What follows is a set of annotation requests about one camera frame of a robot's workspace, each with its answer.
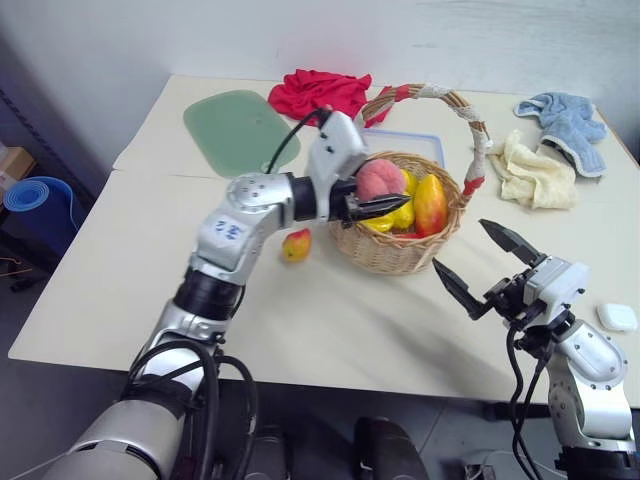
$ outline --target cardboard box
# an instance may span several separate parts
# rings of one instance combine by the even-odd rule
[[[36,166],[36,161],[29,152],[22,147],[8,147],[9,154],[0,163],[0,210],[2,198],[16,182],[29,175],[29,172]]]

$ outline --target white table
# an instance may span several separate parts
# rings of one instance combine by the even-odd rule
[[[14,343],[12,358],[97,368],[129,367],[165,301],[173,296],[199,223],[220,202],[226,180],[213,174],[186,133],[182,110],[228,89],[265,95],[271,83],[173,77],[115,171]],[[532,146],[534,120],[511,113],[514,96],[463,94],[484,114],[495,140],[513,128]],[[448,169],[461,179],[471,158],[464,122],[436,101],[397,105],[384,128],[435,133]],[[301,133],[302,152],[312,129]],[[491,167],[460,231],[438,258],[476,296],[523,270],[484,233],[479,218],[512,227],[540,250],[592,267],[574,312],[598,325],[595,305],[616,302],[640,313],[640,170],[613,136],[598,147],[609,166],[599,183],[580,181],[572,211],[531,212],[497,197]],[[303,158],[291,164],[301,174]],[[278,259],[285,232],[266,242],[231,324],[226,351],[260,381],[506,400],[514,386],[495,313],[469,320],[433,269],[413,276],[366,273],[339,253],[325,227],[314,229],[311,257]],[[640,336],[613,334],[626,350],[626,392],[640,406]],[[525,375],[533,361],[523,359]],[[546,401],[546,384],[534,401]]]

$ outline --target white wall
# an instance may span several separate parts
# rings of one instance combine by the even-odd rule
[[[296,67],[370,72],[378,84],[586,95],[638,154],[639,9],[637,0],[0,0],[0,36],[105,173],[169,73],[279,79]]]

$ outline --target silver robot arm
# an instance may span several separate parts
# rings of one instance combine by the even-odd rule
[[[294,221],[353,221],[384,215],[409,198],[358,203],[353,177],[367,147],[349,117],[324,112],[307,175],[248,174],[203,223],[189,267],[138,359],[169,342],[195,342],[213,355],[237,309],[265,240]],[[192,348],[170,348],[145,362],[137,378],[159,378],[198,361]],[[186,409],[205,379],[203,368],[173,378],[170,389],[130,395],[107,409],[56,462],[47,480],[168,479]]]
[[[549,409],[562,445],[556,465],[569,479],[640,479],[631,409],[623,389],[628,361],[611,337],[576,319],[570,310],[571,302],[585,293],[589,267],[542,254],[495,222],[480,223],[503,250],[530,268],[498,282],[482,303],[434,259],[445,288],[472,319],[495,309],[510,331],[524,333],[515,346],[548,371]]]

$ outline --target yellow towel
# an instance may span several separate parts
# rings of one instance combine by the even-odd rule
[[[531,208],[571,208],[578,201],[573,168],[532,152],[514,130],[504,145],[489,155],[502,178],[501,196]]]

